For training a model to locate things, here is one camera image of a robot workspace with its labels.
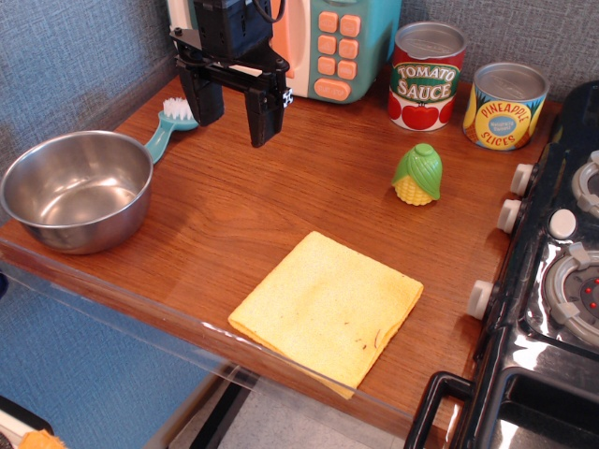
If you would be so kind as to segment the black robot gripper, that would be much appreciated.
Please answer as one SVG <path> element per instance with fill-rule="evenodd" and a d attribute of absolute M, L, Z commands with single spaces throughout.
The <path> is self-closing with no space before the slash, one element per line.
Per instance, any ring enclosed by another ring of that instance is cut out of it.
<path fill-rule="evenodd" d="M 174 27 L 177 70 L 193 118 L 200 126 L 225 112 L 223 90 L 244 93 L 252 146 L 266 144 L 283 126 L 293 102 L 286 86 L 288 61 L 271 46 L 286 2 L 194 1 L 195 27 Z"/>

